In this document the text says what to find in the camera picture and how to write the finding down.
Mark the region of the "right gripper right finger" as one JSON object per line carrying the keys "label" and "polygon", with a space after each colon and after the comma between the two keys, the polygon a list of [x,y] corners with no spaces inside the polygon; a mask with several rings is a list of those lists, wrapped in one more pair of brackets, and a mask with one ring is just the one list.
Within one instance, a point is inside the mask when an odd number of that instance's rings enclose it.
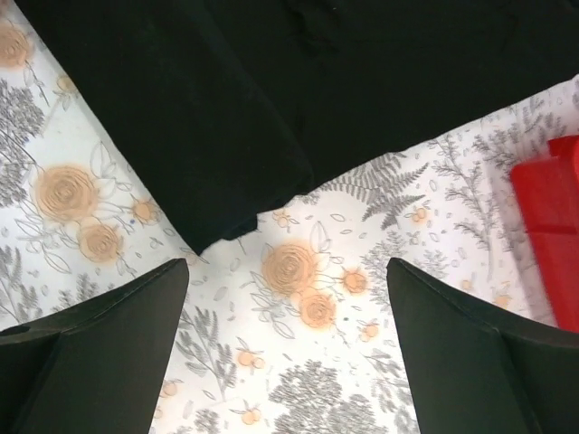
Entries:
{"label": "right gripper right finger", "polygon": [[392,258],[387,286],[423,434],[578,431],[578,335]]}

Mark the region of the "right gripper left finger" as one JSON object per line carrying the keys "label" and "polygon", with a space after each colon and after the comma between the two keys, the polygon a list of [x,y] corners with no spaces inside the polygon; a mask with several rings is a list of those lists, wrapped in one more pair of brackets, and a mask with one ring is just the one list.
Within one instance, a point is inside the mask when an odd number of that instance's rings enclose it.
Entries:
{"label": "right gripper left finger", "polygon": [[1,431],[147,433],[185,302],[171,259],[129,283],[1,333]]}

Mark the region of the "black t shirt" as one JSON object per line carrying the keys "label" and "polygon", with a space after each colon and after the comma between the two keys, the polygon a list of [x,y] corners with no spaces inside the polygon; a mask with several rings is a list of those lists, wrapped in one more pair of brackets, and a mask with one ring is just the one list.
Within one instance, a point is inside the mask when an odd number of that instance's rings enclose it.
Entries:
{"label": "black t shirt", "polygon": [[575,1],[21,1],[202,252],[578,72]]}

